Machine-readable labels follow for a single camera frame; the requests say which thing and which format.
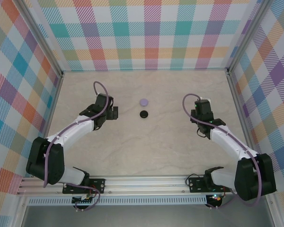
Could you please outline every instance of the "beige table surface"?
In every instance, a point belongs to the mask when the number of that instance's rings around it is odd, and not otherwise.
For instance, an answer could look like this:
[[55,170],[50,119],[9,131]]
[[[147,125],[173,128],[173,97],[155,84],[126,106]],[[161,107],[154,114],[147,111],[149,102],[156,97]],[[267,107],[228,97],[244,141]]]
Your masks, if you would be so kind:
[[[119,106],[119,118],[85,135],[64,153],[66,166],[91,175],[203,174],[236,162],[211,140],[197,136],[182,109],[187,93],[211,99],[215,118],[244,141],[224,71],[108,71],[66,73],[49,135],[71,123],[96,100],[93,82],[102,82]],[[141,107],[140,99],[149,104]],[[189,97],[186,107],[194,108]],[[142,119],[140,111],[148,118]]]

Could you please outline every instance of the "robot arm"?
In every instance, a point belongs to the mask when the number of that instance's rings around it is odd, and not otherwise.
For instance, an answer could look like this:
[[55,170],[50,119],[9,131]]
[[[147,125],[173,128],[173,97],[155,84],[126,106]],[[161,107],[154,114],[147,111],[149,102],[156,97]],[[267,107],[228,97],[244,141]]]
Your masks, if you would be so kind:
[[[87,172],[64,166],[64,152],[87,133],[100,129],[106,120],[116,120],[118,118],[118,107],[113,107],[114,98],[109,96],[106,110],[97,118],[88,120],[102,111],[105,103],[106,95],[98,94],[95,104],[88,106],[76,118],[74,122],[77,124],[69,128],[55,140],[48,157],[49,184],[71,183],[90,186],[89,174]],[[38,137],[33,141],[26,168],[29,174],[44,180],[45,154],[49,144],[58,134],[59,132],[47,138]]]
[[217,143],[226,153],[237,161],[237,169],[230,170],[223,167],[214,167],[205,171],[204,181],[210,190],[214,185],[222,185],[236,190],[238,195],[245,201],[257,197],[258,175],[255,165],[250,157],[253,156],[258,163],[261,180],[262,193],[266,195],[276,191],[275,177],[272,160],[267,154],[259,154],[251,148],[244,146],[244,150],[239,144],[244,144],[235,137],[221,119],[214,119],[210,107],[210,101],[200,99],[195,101],[195,110],[191,111],[192,123],[198,125],[198,130],[208,139]]

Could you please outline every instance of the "purple cable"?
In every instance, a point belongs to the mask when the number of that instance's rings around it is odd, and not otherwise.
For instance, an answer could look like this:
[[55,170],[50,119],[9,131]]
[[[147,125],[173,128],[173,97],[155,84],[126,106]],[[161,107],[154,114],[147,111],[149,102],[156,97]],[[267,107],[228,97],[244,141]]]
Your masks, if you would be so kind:
[[[258,192],[257,192],[257,199],[254,203],[246,203],[242,198],[240,198],[240,196],[237,196],[239,197],[243,203],[246,205],[246,206],[249,206],[249,207],[253,207],[253,206],[256,206],[259,201],[260,201],[260,198],[261,198],[261,193],[262,193],[262,178],[261,178],[261,172],[260,172],[260,169],[259,169],[259,166],[257,164],[257,161],[255,160],[255,158],[252,156],[252,154],[248,151],[248,149],[245,147],[244,144],[242,144],[237,138],[235,138],[232,134],[228,133],[226,130],[222,129],[221,127],[219,126],[216,126],[214,124],[210,124],[210,123],[207,123],[207,122],[203,122],[203,121],[200,121],[194,117],[192,117],[189,112],[187,111],[187,109],[185,108],[185,99],[188,97],[188,96],[195,96],[198,98],[198,100],[200,100],[200,96],[198,95],[195,95],[195,94],[187,94],[184,96],[183,98],[183,101],[182,101],[182,106],[183,106],[183,110],[184,112],[191,118],[193,119],[194,121],[198,122],[198,123],[201,123],[201,124],[205,124],[205,125],[208,125],[208,126],[211,126],[211,127],[214,127],[216,129],[219,129],[220,131],[224,132],[226,135],[228,135],[229,137],[231,137],[251,158],[252,162],[254,163],[255,165],[255,168],[256,168],[256,171],[257,171],[257,179],[258,179]],[[229,201],[228,203],[220,206],[220,207],[224,207],[228,204],[230,204],[231,201]]]
[[[94,202],[93,204],[89,205],[86,209],[81,210],[82,212],[92,209],[100,201],[100,192],[96,188],[88,187],[88,186],[76,185],[76,184],[72,184],[72,183],[68,183],[67,185],[72,186],[72,187],[77,187],[77,188],[91,189],[91,190],[95,191],[98,194],[98,198],[97,198],[96,202]],[[75,208],[77,210],[79,210],[79,208],[77,207],[77,203],[75,203]]]
[[51,147],[53,145],[53,143],[57,140],[57,137],[60,137],[63,133],[65,133],[68,129],[70,129],[72,126],[76,125],[76,124],[80,124],[82,122],[86,122],[86,121],[89,121],[89,120],[92,120],[92,119],[95,119],[96,117],[99,117],[102,113],[104,113],[104,111],[106,110],[107,106],[108,106],[108,91],[107,89],[104,87],[103,84],[101,84],[100,82],[98,81],[95,81],[94,84],[93,84],[93,87],[94,87],[94,90],[95,90],[95,93],[96,95],[97,94],[97,90],[96,90],[96,84],[99,84],[105,91],[105,94],[106,94],[106,103],[105,103],[105,106],[103,108],[103,110],[101,110],[98,114],[96,114],[95,116],[92,116],[90,118],[87,118],[85,120],[81,120],[81,121],[78,121],[78,122],[74,122],[73,124],[70,124],[69,126],[67,126],[65,129],[63,129],[53,140],[52,142],[49,144],[47,150],[46,150],[46,154],[45,154],[45,166],[44,166],[44,184],[43,184],[43,187],[45,188],[47,186],[47,177],[48,177],[48,156],[49,156],[49,151],[51,150]]

